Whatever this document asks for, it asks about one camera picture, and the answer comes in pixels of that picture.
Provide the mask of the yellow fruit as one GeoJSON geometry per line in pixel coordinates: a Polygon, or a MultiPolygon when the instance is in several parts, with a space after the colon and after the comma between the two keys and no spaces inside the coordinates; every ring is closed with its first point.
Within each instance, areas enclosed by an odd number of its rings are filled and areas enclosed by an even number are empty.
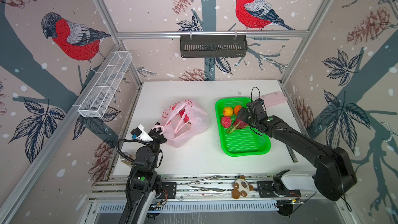
{"type": "Polygon", "coordinates": [[[225,107],[222,111],[224,116],[231,117],[234,115],[234,109],[232,107],[225,107]]]}

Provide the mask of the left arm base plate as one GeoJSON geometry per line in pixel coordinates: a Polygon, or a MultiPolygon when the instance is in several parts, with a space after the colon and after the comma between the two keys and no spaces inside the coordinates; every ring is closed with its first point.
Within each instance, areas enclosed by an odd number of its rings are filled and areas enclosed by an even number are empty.
{"type": "Polygon", "coordinates": [[[177,191],[176,182],[162,182],[160,193],[155,196],[155,199],[175,199],[177,191]]]}

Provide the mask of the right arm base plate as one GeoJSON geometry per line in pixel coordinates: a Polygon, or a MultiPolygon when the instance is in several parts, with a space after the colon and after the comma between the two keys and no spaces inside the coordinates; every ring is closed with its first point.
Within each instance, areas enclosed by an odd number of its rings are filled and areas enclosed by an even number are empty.
{"type": "Polygon", "coordinates": [[[275,181],[258,181],[257,189],[260,198],[300,198],[299,190],[289,190],[282,183],[275,181]]]}

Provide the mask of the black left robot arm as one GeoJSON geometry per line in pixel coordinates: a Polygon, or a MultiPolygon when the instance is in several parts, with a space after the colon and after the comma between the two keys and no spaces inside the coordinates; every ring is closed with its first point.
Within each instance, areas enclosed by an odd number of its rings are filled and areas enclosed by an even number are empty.
{"type": "Polygon", "coordinates": [[[158,128],[146,132],[142,125],[134,128],[131,135],[130,140],[119,139],[116,145],[118,154],[132,165],[125,186],[126,204],[119,223],[142,224],[153,199],[162,191],[162,179],[155,169],[162,163],[161,145],[166,143],[166,138],[158,128]],[[142,147],[133,159],[121,151],[121,143],[139,143],[142,147]]]}

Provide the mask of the red fruit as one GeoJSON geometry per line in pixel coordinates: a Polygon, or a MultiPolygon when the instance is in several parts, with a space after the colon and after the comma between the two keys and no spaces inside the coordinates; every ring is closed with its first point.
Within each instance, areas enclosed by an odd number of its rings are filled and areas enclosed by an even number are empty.
{"type": "Polygon", "coordinates": [[[232,125],[232,119],[230,116],[223,116],[221,118],[221,125],[225,128],[228,129],[232,125]]]}

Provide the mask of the green plastic basket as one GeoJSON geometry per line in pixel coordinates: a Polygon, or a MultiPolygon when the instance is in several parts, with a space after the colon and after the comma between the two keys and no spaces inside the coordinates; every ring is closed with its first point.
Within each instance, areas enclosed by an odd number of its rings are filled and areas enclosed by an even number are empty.
{"type": "Polygon", "coordinates": [[[231,157],[263,155],[270,151],[271,141],[267,135],[259,136],[249,127],[236,130],[227,134],[227,129],[222,126],[223,109],[234,108],[238,105],[246,106],[250,102],[248,97],[235,97],[220,99],[215,103],[215,113],[218,124],[221,148],[225,154],[231,157]]]}

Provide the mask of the orange fruit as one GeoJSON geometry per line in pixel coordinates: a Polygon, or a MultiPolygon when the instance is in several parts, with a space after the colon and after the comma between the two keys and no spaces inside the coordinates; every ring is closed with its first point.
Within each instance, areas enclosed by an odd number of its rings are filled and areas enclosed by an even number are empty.
{"type": "Polygon", "coordinates": [[[242,109],[241,105],[235,106],[234,110],[233,110],[234,111],[234,115],[237,116],[241,109],[242,109]]]}

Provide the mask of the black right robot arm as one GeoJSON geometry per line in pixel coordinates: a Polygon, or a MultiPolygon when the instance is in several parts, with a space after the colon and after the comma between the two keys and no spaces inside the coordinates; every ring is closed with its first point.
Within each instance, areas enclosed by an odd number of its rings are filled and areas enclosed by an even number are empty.
{"type": "Polygon", "coordinates": [[[329,200],[345,196],[357,177],[346,150],[330,148],[301,134],[277,116],[268,116],[262,99],[247,103],[237,118],[262,134],[277,139],[307,159],[315,168],[317,191],[329,200]]]}

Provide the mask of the pink plastic bag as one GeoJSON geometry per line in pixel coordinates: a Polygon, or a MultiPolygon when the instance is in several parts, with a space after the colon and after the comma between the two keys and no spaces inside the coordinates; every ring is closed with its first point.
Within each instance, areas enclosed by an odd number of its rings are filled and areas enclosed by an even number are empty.
{"type": "Polygon", "coordinates": [[[162,113],[161,121],[154,125],[166,138],[166,144],[175,148],[185,145],[193,137],[210,127],[210,118],[194,100],[181,100],[162,113]]]}

